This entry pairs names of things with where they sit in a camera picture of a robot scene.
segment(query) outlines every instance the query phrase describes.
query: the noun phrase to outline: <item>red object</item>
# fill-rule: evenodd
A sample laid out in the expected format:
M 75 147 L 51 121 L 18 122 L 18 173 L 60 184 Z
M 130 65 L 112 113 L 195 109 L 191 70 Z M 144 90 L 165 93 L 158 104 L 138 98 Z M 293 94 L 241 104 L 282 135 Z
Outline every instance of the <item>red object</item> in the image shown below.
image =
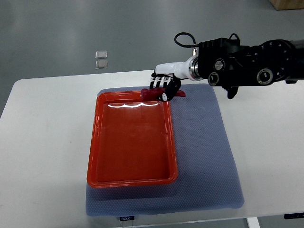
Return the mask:
M 93 188 L 170 184 L 178 176 L 169 102 L 140 91 L 96 102 L 87 182 Z
M 158 101 L 158 97 L 161 96 L 165 92 L 164 87 L 158 87 L 153 89 L 142 89 L 142 101 Z M 177 91 L 175 96 L 185 97 L 186 94 L 184 91 Z

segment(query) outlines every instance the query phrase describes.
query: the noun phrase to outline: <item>blue mat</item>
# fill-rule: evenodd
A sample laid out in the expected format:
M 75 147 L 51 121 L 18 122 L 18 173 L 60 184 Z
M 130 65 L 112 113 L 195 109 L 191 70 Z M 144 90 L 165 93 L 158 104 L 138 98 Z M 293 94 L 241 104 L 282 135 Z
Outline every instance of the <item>blue mat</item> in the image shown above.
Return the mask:
M 100 93 L 141 89 L 116 88 Z M 243 205 L 238 171 L 213 88 L 194 84 L 181 89 L 186 97 L 171 101 L 177 180 L 169 185 L 107 189 L 87 185 L 89 216 L 155 215 Z

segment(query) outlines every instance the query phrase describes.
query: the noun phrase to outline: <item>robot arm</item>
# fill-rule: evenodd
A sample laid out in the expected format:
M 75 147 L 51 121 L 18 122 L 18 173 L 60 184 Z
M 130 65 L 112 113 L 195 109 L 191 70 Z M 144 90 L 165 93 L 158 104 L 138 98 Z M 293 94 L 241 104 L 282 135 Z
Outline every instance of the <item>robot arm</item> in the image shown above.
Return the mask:
M 179 35 L 188 34 L 178 34 L 174 39 L 176 43 Z M 184 63 L 160 64 L 155 68 L 150 89 L 160 85 L 165 87 L 159 100 L 171 100 L 183 79 L 207 79 L 211 86 L 226 89 L 229 99 L 237 94 L 239 86 L 268 86 L 282 80 L 294 84 L 304 79 L 304 40 L 270 40 L 249 47 L 240 45 L 238 36 L 232 34 L 230 38 L 181 46 L 199 47 L 199 54 Z

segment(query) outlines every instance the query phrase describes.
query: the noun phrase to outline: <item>black cable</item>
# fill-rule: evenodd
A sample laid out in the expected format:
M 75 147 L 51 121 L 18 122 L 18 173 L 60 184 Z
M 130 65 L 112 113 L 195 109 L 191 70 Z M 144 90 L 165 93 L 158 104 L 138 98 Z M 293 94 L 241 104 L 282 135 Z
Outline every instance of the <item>black cable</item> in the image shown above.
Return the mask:
M 235 33 L 232 33 L 231 34 L 231 36 L 229 37 L 229 39 L 231 39 L 233 36 L 235 36 L 238 40 L 239 40 L 239 37 L 238 37 L 238 35 L 237 34 L 235 34 Z
M 179 36 L 181 36 L 181 35 L 186 35 L 186 36 L 188 36 L 188 37 L 191 37 L 191 39 L 192 39 L 192 41 L 193 41 L 193 44 L 184 45 L 184 44 L 181 44 L 180 42 L 178 42 L 176 39 L 177 39 L 177 37 L 179 37 Z M 188 32 L 180 32 L 180 33 L 176 34 L 176 36 L 174 37 L 174 42 L 175 42 L 177 45 L 179 45 L 179 46 L 181 46 L 181 47 L 183 47 L 183 48 L 197 48 L 197 47 L 199 46 L 198 44 L 196 44 L 194 36 L 192 36 L 192 35 L 191 35 L 190 33 L 188 33 Z

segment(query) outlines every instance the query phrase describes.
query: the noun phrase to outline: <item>white table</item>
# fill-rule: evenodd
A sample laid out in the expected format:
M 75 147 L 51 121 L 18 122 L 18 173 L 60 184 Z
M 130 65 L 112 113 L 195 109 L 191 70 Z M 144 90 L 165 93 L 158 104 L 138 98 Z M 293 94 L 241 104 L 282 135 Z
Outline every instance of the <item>white table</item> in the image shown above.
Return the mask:
M 0 227 L 120 227 L 304 211 L 304 82 L 214 88 L 237 165 L 239 209 L 89 218 L 86 172 L 97 93 L 147 86 L 152 71 L 24 79 L 0 118 Z

